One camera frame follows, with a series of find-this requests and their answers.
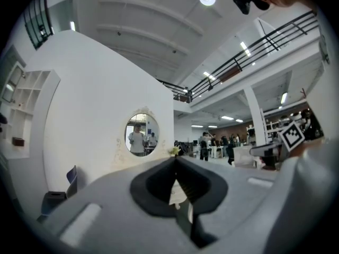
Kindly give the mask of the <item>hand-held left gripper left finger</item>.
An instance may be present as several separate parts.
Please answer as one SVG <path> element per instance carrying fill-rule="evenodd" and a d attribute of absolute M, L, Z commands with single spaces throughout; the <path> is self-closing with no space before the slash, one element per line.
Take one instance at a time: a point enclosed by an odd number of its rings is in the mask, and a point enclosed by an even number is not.
<path fill-rule="evenodd" d="M 162 163 L 146 162 L 109 173 L 59 205 L 43 226 L 78 253 L 195 253 L 174 218 L 155 217 L 132 199 L 130 184 Z"/>

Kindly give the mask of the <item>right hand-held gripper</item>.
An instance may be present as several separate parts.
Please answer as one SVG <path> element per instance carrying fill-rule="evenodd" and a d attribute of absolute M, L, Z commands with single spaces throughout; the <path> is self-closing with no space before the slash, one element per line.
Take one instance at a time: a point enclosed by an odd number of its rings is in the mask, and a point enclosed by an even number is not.
<path fill-rule="evenodd" d="M 279 133 L 276 141 L 262 146 L 252 147 L 250 149 L 250 155 L 259 157 L 259 159 L 263 161 L 263 169 L 276 170 L 277 164 L 283 163 L 289 158 L 292 150 L 304 141 L 305 136 L 299 125 L 291 122 Z"/>

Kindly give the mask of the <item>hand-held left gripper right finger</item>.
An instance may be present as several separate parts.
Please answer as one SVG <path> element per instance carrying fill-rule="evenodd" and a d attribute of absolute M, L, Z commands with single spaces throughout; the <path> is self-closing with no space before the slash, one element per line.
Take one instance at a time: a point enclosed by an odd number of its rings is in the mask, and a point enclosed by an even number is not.
<path fill-rule="evenodd" d="M 193 198 L 190 236 L 176 249 L 266 249 L 278 218 L 278 180 L 270 171 L 177 157 L 176 175 Z"/>

